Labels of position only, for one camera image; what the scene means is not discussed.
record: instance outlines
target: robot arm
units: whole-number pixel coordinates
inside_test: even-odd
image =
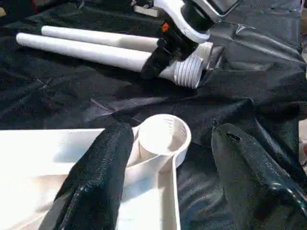
[[[153,0],[168,18],[160,27],[158,48],[142,69],[142,77],[158,76],[174,60],[185,60],[198,44],[209,39],[209,29],[222,19],[240,0]]]

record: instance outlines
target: black cloth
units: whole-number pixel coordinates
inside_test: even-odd
[[[212,70],[195,91],[19,47],[13,36],[39,33],[42,25],[155,36],[162,21],[132,13],[129,4],[85,2],[78,9],[67,3],[2,30],[1,129],[135,126],[154,114],[179,116],[192,131],[186,160],[177,170],[183,230],[236,229],[211,150],[216,125],[231,123],[254,136],[305,189],[306,175],[298,163],[298,121],[306,117],[307,102],[300,1],[242,1],[227,22],[212,29]]]

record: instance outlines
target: pvc pipe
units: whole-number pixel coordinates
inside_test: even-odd
[[[81,58],[114,67],[140,72],[151,53],[92,43],[71,41],[53,37],[19,33],[16,41],[22,46],[48,52]],[[201,79],[203,60],[191,55],[183,62],[176,61],[159,77],[173,81],[180,86],[196,89]]]
[[[157,48],[158,38],[135,36],[129,34],[116,34],[91,30],[80,30],[65,27],[43,26],[41,29],[42,35],[68,40],[95,43],[106,46],[114,46],[125,49],[134,49],[152,53]],[[213,43],[205,42],[200,44],[195,55],[198,55],[204,60],[204,67],[209,65],[212,54]]]

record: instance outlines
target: white tray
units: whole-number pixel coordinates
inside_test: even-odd
[[[159,116],[183,122],[174,116]],[[184,128],[185,144],[168,154],[153,154],[147,160],[138,158],[140,127],[133,128],[135,142],[125,172],[118,230],[180,229],[176,168],[183,162],[191,139],[189,128]],[[0,179],[7,188],[0,195],[0,213],[5,217],[0,230],[38,229],[70,168],[102,131],[0,131],[5,150],[1,154]]]

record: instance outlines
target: white plastic object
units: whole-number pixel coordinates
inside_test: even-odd
[[[183,135],[177,148],[171,149],[175,151],[158,153],[153,140],[146,140],[153,135],[148,128],[152,125],[165,127],[166,123],[171,124],[173,130],[186,135]],[[175,139],[177,133],[170,130],[167,139]],[[1,147],[5,150],[0,180],[4,187],[9,187],[0,196],[0,213],[6,213],[0,229],[36,230],[69,170],[102,131],[0,131]],[[156,115],[133,128],[133,133],[135,141],[125,171],[118,230],[179,230],[176,167],[186,156],[191,140],[189,127],[175,116]],[[139,140],[142,140],[142,146],[153,153],[146,160],[140,154]],[[165,142],[164,146],[170,146],[171,143]]]
[[[141,124],[139,142],[140,155],[144,161],[155,156],[167,161],[170,156],[185,155],[191,142],[191,133],[180,118],[160,114],[147,118]]]
[[[95,43],[106,46],[114,46],[125,49],[134,49],[152,53],[157,48],[158,38],[135,36],[129,34],[116,34],[92,30],[80,30],[66,27],[55,27],[45,25],[41,29],[44,36],[74,40],[79,42]],[[213,43],[205,42],[199,44],[194,51],[204,61],[204,67],[207,68],[212,54]]]
[[[140,72],[151,53],[119,47],[71,41],[53,37],[19,33],[16,41],[22,46],[41,49],[53,53],[81,58],[123,69]],[[179,86],[196,89],[201,79],[203,60],[190,56],[184,62],[174,62],[161,74],[161,78],[173,81]]]

